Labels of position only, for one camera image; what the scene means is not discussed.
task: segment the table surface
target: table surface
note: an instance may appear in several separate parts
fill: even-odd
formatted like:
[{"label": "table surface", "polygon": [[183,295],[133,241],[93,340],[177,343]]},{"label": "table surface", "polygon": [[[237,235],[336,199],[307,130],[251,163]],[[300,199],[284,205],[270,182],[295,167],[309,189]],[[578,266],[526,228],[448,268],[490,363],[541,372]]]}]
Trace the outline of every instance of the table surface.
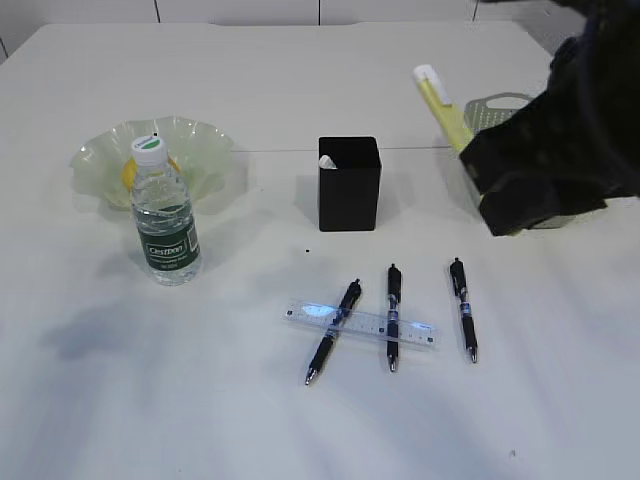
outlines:
[{"label": "table surface", "polygon": [[500,92],[536,95],[549,62],[508,22],[49,25],[0,70],[0,135],[54,134],[51,124],[63,123],[55,135],[71,154],[122,121],[182,115],[228,131],[248,151],[317,150],[330,135],[432,147],[446,143],[414,67],[432,63],[464,106]]},{"label": "table surface", "polygon": [[[338,39],[350,41],[337,49]],[[163,60],[144,60],[153,45]],[[376,109],[394,118],[352,98],[364,95],[354,72],[371,73],[383,51],[380,77],[360,86],[389,82]],[[640,207],[617,201],[562,230],[492,238],[451,150],[406,148],[440,135],[409,75],[437,52],[462,100],[529,91],[546,75],[546,54],[510,24],[52,26],[9,59],[0,478],[632,478]],[[467,62],[486,68],[465,77]],[[264,80],[230,83],[254,63],[272,69]],[[287,82],[314,65],[310,82],[335,82],[330,97]],[[196,206],[204,270],[178,288],[146,278],[130,215],[75,194],[68,168],[112,123],[167,113],[281,150],[235,153],[224,189]],[[333,133],[373,133],[387,146],[374,232],[316,227],[314,145]],[[475,366],[447,276],[454,256],[467,271]],[[384,313],[391,262],[404,274],[402,318],[435,324],[437,349],[402,348],[391,374],[384,344],[341,337],[304,387],[321,333],[281,320],[288,299],[335,304],[359,277],[359,308]]]}]

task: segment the transparent ruler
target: transparent ruler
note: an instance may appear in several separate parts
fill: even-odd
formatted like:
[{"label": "transparent ruler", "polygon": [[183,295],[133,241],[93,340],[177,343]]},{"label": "transparent ruler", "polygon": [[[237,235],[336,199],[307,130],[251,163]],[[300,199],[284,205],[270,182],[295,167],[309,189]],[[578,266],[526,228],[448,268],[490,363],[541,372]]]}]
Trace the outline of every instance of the transparent ruler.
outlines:
[{"label": "transparent ruler", "polygon": [[[283,318],[299,325],[326,330],[336,318],[337,311],[338,307],[291,300]],[[434,346],[436,342],[434,328],[427,323],[399,320],[398,338],[394,338],[387,335],[386,315],[374,315],[357,310],[351,312],[351,315],[340,326],[334,328],[339,332],[372,340],[395,340],[424,347]]]}]

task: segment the plastic bottle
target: plastic bottle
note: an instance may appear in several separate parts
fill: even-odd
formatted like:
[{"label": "plastic bottle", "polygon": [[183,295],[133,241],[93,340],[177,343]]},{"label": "plastic bottle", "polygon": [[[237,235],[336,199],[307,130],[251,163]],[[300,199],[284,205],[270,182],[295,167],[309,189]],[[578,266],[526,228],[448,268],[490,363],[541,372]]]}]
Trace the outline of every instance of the plastic bottle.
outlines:
[{"label": "plastic bottle", "polygon": [[189,191],[162,138],[137,138],[131,151],[138,167],[131,205],[150,273],[162,285],[181,285],[202,266]]}]

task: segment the pen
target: pen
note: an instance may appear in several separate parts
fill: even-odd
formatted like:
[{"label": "pen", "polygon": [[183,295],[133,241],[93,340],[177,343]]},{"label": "pen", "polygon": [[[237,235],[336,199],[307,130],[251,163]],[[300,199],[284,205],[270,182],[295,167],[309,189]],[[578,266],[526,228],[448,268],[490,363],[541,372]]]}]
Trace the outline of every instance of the pen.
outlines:
[{"label": "pen", "polygon": [[467,280],[464,276],[464,266],[456,257],[456,261],[449,267],[453,290],[460,299],[460,314],[462,315],[462,330],[464,332],[464,342],[467,352],[473,363],[478,362],[478,341],[473,327],[473,317],[471,316],[471,305],[469,305],[469,291],[467,290]]},{"label": "pen", "polygon": [[349,288],[347,289],[347,293],[344,294],[344,298],[342,299],[342,302],[340,302],[340,307],[338,307],[336,318],[331,322],[331,325],[327,329],[327,333],[325,333],[324,338],[320,342],[320,346],[318,346],[318,350],[316,350],[316,354],[313,356],[313,360],[311,360],[311,363],[309,364],[307,378],[304,381],[305,385],[309,385],[316,375],[320,373],[320,370],[322,370],[322,366],[333,347],[333,342],[338,338],[339,332],[336,327],[340,326],[340,323],[351,314],[351,309],[358,298],[360,298],[361,293],[362,288],[360,287],[360,279],[356,279],[354,282],[351,282],[351,285],[349,285]]},{"label": "pen", "polygon": [[[402,273],[392,263],[387,276],[387,296],[389,298],[389,312],[387,313],[387,335],[398,338],[398,305],[400,304],[400,288],[402,287]],[[387,341],[387,360],[392,372],[398,367],[398,342]]]}]

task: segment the black pen holder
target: black pen holder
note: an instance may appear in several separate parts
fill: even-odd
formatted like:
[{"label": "black pen holder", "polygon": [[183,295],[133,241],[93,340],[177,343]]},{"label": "black pen holder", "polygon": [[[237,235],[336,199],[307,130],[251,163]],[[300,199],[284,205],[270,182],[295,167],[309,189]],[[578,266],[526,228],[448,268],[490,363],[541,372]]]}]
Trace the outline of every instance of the black pen holder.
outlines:
[{"label": "black pen holder", "polygon": [[376,228],[382,164],[373,137],[321,137],[320,158],[336,169],[319,167],[318,218],[323,232]]}]

